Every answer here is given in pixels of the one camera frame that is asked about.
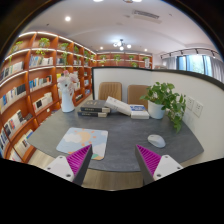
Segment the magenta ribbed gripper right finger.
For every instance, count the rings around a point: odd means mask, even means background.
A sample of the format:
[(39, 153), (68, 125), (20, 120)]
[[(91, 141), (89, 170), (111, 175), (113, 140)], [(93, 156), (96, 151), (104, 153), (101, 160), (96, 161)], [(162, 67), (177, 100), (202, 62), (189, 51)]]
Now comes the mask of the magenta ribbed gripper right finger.
[(135, 155), (143, 176), (144, 185), (182, 169), (182, 166), (169, 155), (160, 156), (140, 145), (135, 146)]

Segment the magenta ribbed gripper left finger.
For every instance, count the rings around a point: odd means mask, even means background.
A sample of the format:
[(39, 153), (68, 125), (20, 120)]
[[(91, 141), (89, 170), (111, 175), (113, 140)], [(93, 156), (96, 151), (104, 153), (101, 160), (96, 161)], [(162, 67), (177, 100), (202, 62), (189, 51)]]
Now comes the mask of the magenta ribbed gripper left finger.
[(65, 180), (82, 185), (92, 157), (92, 145), (87, 145), (72, 154), (58, 156), (45, 170)]

